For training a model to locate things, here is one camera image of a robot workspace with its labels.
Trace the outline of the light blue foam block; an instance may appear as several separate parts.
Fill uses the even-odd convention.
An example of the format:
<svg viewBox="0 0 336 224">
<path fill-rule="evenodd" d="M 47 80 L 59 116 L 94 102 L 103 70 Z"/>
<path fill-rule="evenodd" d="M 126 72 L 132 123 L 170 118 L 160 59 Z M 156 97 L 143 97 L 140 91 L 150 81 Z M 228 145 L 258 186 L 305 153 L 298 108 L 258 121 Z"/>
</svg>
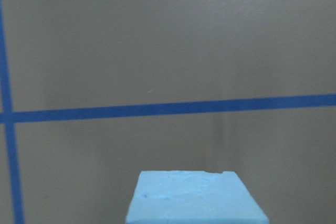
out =
<svg viewBox="0 0 336 224">
<path fill-rule="evenodd" d="M 142 171 L 126 223 L 269 223 L 235 172 Z"/>
</svg>

